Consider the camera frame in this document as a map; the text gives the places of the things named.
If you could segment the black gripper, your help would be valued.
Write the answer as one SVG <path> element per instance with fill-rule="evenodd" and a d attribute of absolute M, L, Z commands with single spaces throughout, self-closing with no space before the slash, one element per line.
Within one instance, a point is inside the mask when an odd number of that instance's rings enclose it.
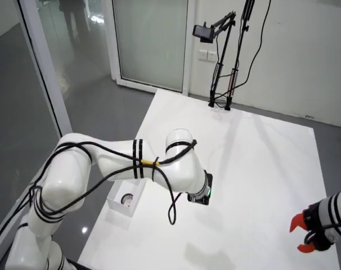
<path fill-rule="evenodd" d="M 197 203 L 201 205 L 209 205 L 210 193 L 202 194 L 200 196 L 195 196 L 187 193 L 187 200 L 191 203 Z"/>
<path fill-rule="evenodd" d="M 303 213 L 296 214 L 290 224 L 289 232 L 293 232 L 297 227 L 305 231 L 314 232 L 309 236 L 304 244 L 298 245 L 297 249 L 301 253 L 311 253 L 315 250 L 328 250 L 334 241 L 330 241 L 325 234 L 324 226 L 335 224 L 336 206 L 334 201 L 319 201 L 311 204 Z"/>

